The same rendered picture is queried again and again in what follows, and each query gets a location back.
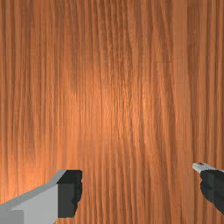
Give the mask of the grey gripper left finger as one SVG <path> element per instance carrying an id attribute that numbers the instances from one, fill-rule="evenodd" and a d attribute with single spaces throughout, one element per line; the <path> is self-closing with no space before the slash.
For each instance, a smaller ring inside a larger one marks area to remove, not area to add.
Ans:
<path id="1" fill-rule="evenodd" d="M 48 183 L 0 205 L 0 224 L 54 224 L 73 218 L 82 195 L 82 171 L 60 170 Z"/>

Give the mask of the white USB stick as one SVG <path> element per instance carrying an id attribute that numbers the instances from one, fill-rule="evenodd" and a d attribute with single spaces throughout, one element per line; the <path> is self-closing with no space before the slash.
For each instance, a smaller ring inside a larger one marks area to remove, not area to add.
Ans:
<path id="1" fill-rule="evenodd" d="M 193 163 L 192 168 L 197 172 L 197 173 L 202 173 L 202 172 L 220 172 L 221 174 L 224 174 L 224 170 L 219 170 L 214 167 L 212 167 L 209 164 L 206 163 Z"/>

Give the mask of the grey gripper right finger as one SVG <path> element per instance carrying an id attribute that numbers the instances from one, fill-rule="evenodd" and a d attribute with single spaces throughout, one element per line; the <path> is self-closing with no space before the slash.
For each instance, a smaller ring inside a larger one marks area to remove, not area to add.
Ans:
<path id="1" fill-rule="evenodd" d="M 205 170 L 200 173 L 203 196 L 224 214 L 224 172 Z"/>

